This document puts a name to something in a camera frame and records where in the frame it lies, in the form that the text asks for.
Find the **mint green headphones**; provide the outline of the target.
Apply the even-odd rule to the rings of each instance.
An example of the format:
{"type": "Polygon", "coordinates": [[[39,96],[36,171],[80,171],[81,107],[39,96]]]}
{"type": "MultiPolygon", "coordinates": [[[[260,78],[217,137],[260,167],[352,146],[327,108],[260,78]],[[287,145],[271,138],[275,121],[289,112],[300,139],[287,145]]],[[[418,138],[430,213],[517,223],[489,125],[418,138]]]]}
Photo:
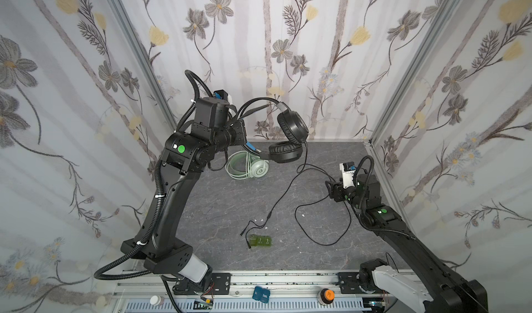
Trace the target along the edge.
{"type": "Polygon", "coordinates": [[[269,169],[269,161],[247,151],[233,153],[224,167],[228,176],[234,180],[246,180],[264,177],[269,169]]]}

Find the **black and blue headphones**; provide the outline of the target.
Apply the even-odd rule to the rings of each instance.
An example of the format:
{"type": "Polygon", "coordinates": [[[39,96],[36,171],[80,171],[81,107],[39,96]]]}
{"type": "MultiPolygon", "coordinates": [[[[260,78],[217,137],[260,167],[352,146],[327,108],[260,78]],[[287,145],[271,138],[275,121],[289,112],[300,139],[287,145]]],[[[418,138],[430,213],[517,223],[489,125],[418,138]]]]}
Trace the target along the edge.
{"type": "Polygon", "coordinates": [[[262,151],[255,148],[251,143],[246,142],[243,148],[250,154],[259,157],[265,161],[273,161],[275,163],[291,163],[297,161],[303,154],[303,144],[306,144],[309,130],[304,123],[304,120],[299,115],[290,109],[284,102],[277,101],[270,97],[252,98],[247,101],[237,112],[237,119],[244,119],[254,112],[266,108],[267,105],[247,110],[248,107],[258,101],[272,102],[276,108],[280,110],[277,116],[277,122],[281,131],[285,134],[287,141],[281,141],[269,146],[268,151],[262,151]]]}

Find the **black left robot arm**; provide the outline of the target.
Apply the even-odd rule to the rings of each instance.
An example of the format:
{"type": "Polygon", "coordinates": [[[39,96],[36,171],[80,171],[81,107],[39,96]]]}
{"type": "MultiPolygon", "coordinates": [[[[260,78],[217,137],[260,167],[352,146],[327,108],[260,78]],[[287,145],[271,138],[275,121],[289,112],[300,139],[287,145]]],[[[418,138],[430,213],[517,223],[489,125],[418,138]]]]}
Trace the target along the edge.
{"type": "Polygon", "coordinates": [[[194,185],[218,152],[245,141],[241,121],[231,122],[228,101],[206,97],[196,102],[190,132],[184,128],[166,140],[156,164],[156,192],[138,234],[123,242],[121,252],[142,260],[153,274],[180,275],[193,283],[209,276],[191,245],[177,238],[177,227],[194,185]]]}

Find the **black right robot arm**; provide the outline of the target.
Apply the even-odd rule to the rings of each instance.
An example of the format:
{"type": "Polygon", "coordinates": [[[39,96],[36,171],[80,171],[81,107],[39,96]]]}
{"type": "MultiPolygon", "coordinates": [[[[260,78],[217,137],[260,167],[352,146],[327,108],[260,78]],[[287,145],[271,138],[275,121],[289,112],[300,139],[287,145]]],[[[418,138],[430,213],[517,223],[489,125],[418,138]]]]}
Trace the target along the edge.
{"type": "Polygon", "coordinates": [[[355,180],[326,181],[329,198],[351,206],[360,225],[381,237],[411,267],[425,286],[429,299],[421,300],[421,312],[487,312],[486,289],[476,280],[467,281],[436,257],[408,228],[392,207],[382,203],[380,183],[363,175],[368,184],[355,180]]]}

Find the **orange emergency stop button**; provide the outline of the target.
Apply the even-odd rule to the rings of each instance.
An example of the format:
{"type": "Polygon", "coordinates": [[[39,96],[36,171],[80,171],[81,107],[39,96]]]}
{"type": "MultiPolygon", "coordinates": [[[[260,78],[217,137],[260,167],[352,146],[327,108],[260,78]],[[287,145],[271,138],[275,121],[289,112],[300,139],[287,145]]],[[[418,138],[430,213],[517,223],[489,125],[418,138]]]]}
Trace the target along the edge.
{"type": "Polygon", "coordinates": [[[332,289],[320,289],[317,294],[318,303],[322,306],[329,306],[335,300],[335,292],[332,289]]]}

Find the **small blue box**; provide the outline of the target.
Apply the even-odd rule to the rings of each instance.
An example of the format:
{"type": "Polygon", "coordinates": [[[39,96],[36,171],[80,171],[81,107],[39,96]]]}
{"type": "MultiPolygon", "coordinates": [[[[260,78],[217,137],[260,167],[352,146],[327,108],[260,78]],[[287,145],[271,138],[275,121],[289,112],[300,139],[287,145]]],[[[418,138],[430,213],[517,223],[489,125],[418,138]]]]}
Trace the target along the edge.
{"type": "Polygon", "coordinates": [[[256,286],[254,288],[252,299],[255,301],[261,302],[261,303],[269,303],[270,295],[271,295],[271,292],[269,289],[263,288],[261,286],[256,286]]]}

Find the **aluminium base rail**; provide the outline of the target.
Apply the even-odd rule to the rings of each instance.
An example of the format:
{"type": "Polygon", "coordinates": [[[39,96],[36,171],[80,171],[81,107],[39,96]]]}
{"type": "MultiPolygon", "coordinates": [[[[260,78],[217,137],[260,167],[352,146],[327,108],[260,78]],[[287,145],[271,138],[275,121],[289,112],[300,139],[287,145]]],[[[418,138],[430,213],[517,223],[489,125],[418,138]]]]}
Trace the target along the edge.
{"type": "Polygon", "coordinates": [[[206,294],[194,294],[183,280],[171,282],[182,294],[168,296],[158,276],[144,276],[117,285],[106,312],[182,312],[177,300],[198,299],[211,308],[218,299],[252,299],[254,288],[270,290],[273,298],[314,298],[328,288],[338,299],[361,298],[370,312],[421,312],[421,300],[430,295],[412,270],[378,267],[368,285],[358,270],[311,271],[222,271],[214,276],[215,286],[206,294]]]}

